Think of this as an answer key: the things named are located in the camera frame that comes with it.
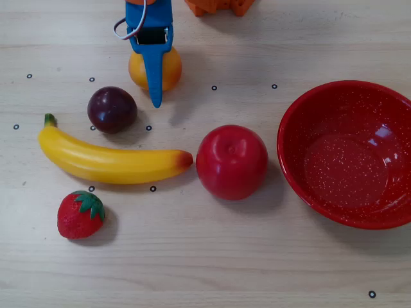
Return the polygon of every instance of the wire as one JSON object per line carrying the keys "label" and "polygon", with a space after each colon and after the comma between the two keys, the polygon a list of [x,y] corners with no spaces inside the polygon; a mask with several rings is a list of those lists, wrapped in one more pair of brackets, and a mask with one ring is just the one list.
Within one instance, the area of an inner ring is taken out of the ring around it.
{"label": "wire", "polygon": [[139,33],[139,31],[140,31],[141,28],[143,27],[144,21],[146,20],[146,16],[147,16],[147,0],[144,0],[143,14],[142,14],[142,16],[141,16],[141,20],[140,20],[140,23],[139,23],[139,25],[137,26],[137,28],[136,28],[135,30],[133,30],[133,32],[130,32],[128,35],[125,35],[124,37],[120,37],[120,36],[117,34],[117,31],[116,31],[116,30],[117,30],[117,28],[118,28],[118,26],[119,26],[120,24],[122,24],[122,23],[124,23],[124,22],[126,21],[126,19],[123,18],[123,19],[121,19],[120,21],[118,21],[118,22],[114,25],[114,29],[113,29],[114,34],[115,34],[118,38],[120,38],[120,39],[122,39],[122,40],[129,40],[129,39],[131,39],[134,35],[136,35],[137,33]]}

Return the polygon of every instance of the red bowl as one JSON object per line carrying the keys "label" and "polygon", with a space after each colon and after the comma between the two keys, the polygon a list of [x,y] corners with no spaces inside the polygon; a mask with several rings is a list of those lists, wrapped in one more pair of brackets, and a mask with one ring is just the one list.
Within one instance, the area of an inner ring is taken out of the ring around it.
{"label": "red bowl", "polygon": [[277,151],[293,190],[344,225],[411,221],[411,101],[375,83],[314,88],[286,111]]}

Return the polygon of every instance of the plum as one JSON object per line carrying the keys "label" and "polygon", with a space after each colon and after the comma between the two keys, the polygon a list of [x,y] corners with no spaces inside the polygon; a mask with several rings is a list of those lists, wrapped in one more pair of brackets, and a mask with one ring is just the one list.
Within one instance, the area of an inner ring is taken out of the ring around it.
{"label": "plum", "polygon": [[103,133],[117,133],[137,119],[133,97],[117,87],[104,87],[93,94],[87,107],[91,123]]}

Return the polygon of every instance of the banana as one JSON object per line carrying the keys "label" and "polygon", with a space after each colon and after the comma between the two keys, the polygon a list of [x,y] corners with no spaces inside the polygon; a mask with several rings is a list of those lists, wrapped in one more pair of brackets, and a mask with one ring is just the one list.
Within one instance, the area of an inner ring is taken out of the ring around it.
{"label": "banana", "polygon": [[64,171],[108,184],[142,184],[171,178],[187,170],[193,156],[179,150],[132,151],[94,146],[62,132],[46,114],[39,133],[44,154]]}

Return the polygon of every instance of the orange object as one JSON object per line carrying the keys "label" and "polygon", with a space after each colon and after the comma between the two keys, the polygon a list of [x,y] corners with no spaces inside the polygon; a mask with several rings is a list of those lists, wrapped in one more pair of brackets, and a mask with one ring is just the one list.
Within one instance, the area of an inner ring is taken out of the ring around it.
{"label": "orange object", "polygon": [[231,0],[230,7],[237,16],[244,16],[253,3],[254,0]]}
{"label": "orange object", "polygon": [[[126,0],[129,3],[144,5],[144,0]],[[147,5],[153,4],[155,0],[147,0]]]}
{"label": "orange object", "polygon": [[197,17],[206,12],[215,13],[217,10],[231,9],[237,16],[244,16],[254,0],[185,0],[190,10]]}
{"label": "orange object", "polygon": [[228,10],[230,8],[229,0],[220,0],[217,4],[217,10]]}
{"label": "orange object", "polygon": [[193,11],[194,16],[196,17],[201,17],[204,15],[204,13],[206,12],[205,10],[199,8],[197,5],[189,2],[188,0],[185,0],[185,2],[187,3],[188,7],[190,8],[191,11]]}
{"label": "orange object", "polygon": [[208,13],[215,13],[217,11],[217,5],[220,2],[220,0],[188,0],[188,1]]}
{"label": "orange object", "polygon": [[[165,53],[162,58],[162,90],[167,91],[173,88],[180,80],[182,71],[181,57],[173,47],[169,53]],[[128,72],[131,79],[141,88],[148,90],[146,66],[143,56],[135,53],[131,54],[128,63]]]}

